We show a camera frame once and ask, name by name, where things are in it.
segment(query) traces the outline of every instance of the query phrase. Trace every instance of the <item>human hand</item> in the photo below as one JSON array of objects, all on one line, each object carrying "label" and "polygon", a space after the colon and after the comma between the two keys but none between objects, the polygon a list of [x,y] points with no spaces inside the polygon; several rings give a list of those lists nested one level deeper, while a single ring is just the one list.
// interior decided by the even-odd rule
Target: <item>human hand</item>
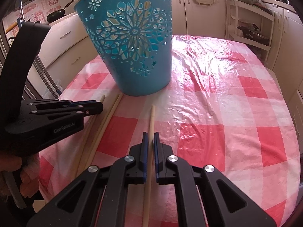
[{"label": "human hand", "polygon": [[[22,165],[20,157],[0,152],[0,172],[13,172],[18,170]],[[25,166],[20,174],[22,184],[20,186],[21,194],[26,198],[31,198],[39,189],[38,184],[39,174],[39,156],[33,155],[28,159],[28,165]],[[7,187],[2,173],[0,173],[0,192],[4,195],[11,195]]]}]

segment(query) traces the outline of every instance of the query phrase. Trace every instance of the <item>shelf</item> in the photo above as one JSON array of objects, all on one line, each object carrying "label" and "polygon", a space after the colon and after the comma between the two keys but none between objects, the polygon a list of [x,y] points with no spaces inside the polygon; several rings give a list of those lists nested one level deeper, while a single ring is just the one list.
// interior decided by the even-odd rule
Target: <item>shelf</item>
[{"label": "shelf", "polygon": [[232,6],[238,6],[238,7],[242,7],[244,9],[250,10],[254,13],[257,13],[267,19],[270,19],[271,21],[275,20],[275,17],[273,15],[270,15],[269,13],[264,12],[263,10],[261,10],[260,8],[257,8],[256,6],[252,6],[249,5],[247,3],[244,2],[240,2],[240,1],[236,1],[236,0],[229,0],[229,5]]},{"label": "shelf", "polygon": [[266,51],[269,51],[270,50],[270,47],[269,46],[266,46],[264,44],[260,44],[256,41],[253,41],[253,40],[250,40],[250,39],[247,39],[245,37],[239,37],[235,34],[230,34],[232,36],[232,38],[237,41],[237,42],[240,42],[240,43],[244,43],[244,44],[249,44],[249,45],[252,45],[252,46],[255,46],[257,48],[260,48],[260,49],[263,49],[263,50],[266,50]]}]

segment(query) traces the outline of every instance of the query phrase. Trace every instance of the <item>red and white checkered tablecloth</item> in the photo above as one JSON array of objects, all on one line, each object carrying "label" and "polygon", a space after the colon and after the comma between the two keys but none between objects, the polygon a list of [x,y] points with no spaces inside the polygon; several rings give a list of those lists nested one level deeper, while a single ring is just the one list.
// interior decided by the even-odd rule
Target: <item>red and white checkered tablecloth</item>
[{"label": "red and white checkered tablecloth", "polygon": [[[296,132],[275,82],[244,44],[174,36],[172,80],[161,91],[124,96],[99,144],[93,164],[111,165],[141,143],[156,105],[161,142],[194,166],[212,164],[281,226],[297,199],[300,159]],[[99,100],[119,90],[100,57],[88,63],[61,95]],[[70,178],[82,132],[40,153],[40,190],[46,199]],[[130,186],[125,226],[141,226],[143,185]],[[173,186],[153,181],[150,227],[178,226]]]}]

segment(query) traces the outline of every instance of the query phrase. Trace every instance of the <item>white shelf unit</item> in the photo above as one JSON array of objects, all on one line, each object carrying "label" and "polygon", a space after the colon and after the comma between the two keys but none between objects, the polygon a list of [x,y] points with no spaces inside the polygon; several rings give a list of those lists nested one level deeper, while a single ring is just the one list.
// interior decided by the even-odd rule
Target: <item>white shelf unit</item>
[{"label": "white shelf unit", "polygon": [[[237,41],[237,42],[240,42],[240,43],[244,43],[244,44],[249,44],[249,45],[258,47],[258,48],[260,48],[262,50],[265,50],[266,51],[266,56],[265,56],[264,60],[267,60],[268,54],[269,54],[269,50],[270,50],[270,45],[271,45],[271,42],[272,42],[272,33],[273,33],[274,21],[275,21],[274,15],[266,13],[265,11],[261,10],[260,8],[258,8],[256,6],[252,6],[252,5],[249,5],[247,3],[240,2],[238,0],[229,0],[228,4],[230,6],[234,6],[235,7],[235,15],[232,15],[230,13],[230,19],[234,20],[234,23],[235,23],[234,32],[229,31],[229,35],[233,38],[234,41]],[[260,44],[260,43],[258,43],[256,41],[247,39],[245,37],[237,36],[237,25],[238,25],[238,21],[239,21],[239,7],[243,8],[243,9],[247,9],[247,10],[249,10],[249,11],[251,11],[253,13],[256,13],[256,14],[258,14],[258,15],[261,16],[261,31],[262,31],[262,27],[263,27],[263,24],[264,24],[264,19],[267,19],[267,20],[269,20],[271,22],[270,34],[269,34],[270,37],[269,37],[269,45],[268,46],[264,45],[264,44]]]}]

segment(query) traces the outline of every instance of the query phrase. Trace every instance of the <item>frying pan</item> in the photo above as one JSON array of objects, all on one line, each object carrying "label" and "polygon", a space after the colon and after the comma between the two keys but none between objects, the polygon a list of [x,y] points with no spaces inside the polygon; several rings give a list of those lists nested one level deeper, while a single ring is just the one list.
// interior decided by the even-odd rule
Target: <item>frying pan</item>
[{"label": "frying pan", "polygon": [[268,46],[269,45],[269,39],[258,33],[259,28],[255,24],[252,24],[252,25],[255,28],[254,31],[250,30],[250,29],[248,29],[244,26],[238,26],[237,28],[240,29],[243,32],[243,35],[244,35],[245,38]]},{"label": "frying pan", "polygon": [[59,9],[55,12],[50,13],[46,19],[48,23],[53,23],[54,21],[56,21],[57,19],[60,19],[64,16],[65,14],[65,9],[71,5],[75,0],[71,0],[64,8]]}]

